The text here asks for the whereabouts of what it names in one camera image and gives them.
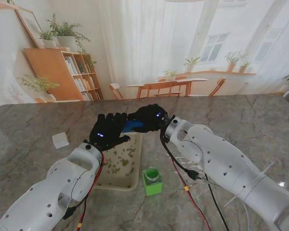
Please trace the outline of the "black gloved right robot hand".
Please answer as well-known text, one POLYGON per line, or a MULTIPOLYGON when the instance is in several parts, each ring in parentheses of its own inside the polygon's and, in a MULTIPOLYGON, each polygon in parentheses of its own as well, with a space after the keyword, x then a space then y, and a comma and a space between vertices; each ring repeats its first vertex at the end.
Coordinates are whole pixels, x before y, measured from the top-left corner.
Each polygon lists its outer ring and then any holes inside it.
POLYGON ((165 124, 168 113, 158 104, 150 104, 140 107, 136 112, 127 116, 127 121, 136 121, 142 123, 141 127, 133 127, 131 130, 139 133, 158 131, 165 124))

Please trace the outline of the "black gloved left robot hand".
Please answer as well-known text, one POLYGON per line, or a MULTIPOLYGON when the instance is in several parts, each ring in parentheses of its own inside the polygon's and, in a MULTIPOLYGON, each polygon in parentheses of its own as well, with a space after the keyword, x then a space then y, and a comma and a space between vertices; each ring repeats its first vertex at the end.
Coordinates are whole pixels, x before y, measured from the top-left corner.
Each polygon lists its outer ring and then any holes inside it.
POLYGON ((89 143, 100 151, 107 151, 119 144, 128 142, 130 140, 129 136, 120 136, 126 122, 126 113, 99 114, 90 132, 89 143))

